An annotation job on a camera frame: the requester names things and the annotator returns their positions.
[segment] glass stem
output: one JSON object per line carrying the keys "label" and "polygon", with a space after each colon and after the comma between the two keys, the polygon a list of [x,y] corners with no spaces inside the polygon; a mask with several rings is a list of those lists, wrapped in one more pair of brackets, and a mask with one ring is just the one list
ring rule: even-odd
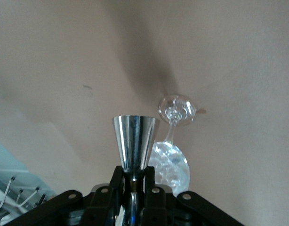
{"label": "glass stem", "polygon": [[175,124],[174,124],[174,123],[171,123],[171,124],[169,125],[169,131],[168,131],[167,137],[165,138],[165,141],[173,144],[174,131],[175,131]]}

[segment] wine glass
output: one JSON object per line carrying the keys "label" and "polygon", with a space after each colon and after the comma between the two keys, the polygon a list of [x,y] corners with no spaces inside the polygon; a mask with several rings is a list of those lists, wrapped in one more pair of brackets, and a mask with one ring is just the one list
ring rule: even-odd
{"label": "wine glass", "polygon": [[155,183],[168,185],[177,197],[188,190],[190,169],[185,156],[173,143],[174,130],[176,126],[191,123],[196,109],[188,97],[173,94],[159,102],[158,112],[169,124],[169,131],[164,141],[154,143],[148,165],[155,167]]}

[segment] silver cup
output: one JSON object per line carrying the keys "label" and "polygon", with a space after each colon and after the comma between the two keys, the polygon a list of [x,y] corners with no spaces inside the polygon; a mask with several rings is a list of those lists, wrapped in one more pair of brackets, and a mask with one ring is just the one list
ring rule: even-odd
{"label": "silver cup", "polygon": [[159,123],[158,119],[146,116],[113,118],[121,166],[132,181],[144,178]]}

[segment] metal jigger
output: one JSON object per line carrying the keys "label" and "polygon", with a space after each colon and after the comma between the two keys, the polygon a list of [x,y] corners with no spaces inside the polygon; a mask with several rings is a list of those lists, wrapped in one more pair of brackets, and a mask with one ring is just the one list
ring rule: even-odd
{"label": "metal jigger", "polygon": [[140,223],[144,205],[144,171],[159,123],[158,119],[146,116],[124,115],[113,118],[125,175],[123,213],[118,217],[116,225],[136,226]]}

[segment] glass base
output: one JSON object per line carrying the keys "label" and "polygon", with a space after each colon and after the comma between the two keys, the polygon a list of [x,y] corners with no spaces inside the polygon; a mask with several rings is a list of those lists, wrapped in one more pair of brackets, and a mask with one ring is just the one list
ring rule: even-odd
{"label": "glass base", "polygon": [[148,165],[155,167],[155,183],[170,186],[175,197],[188,190],[190,169],[177,146],[167,141],[155,142]]}
{"label": "glass base", "polygon": [[164,97],[159,102],[158,112],[168,124],[184,126],[193,121],[196,108],[188,97],[173,94]]}

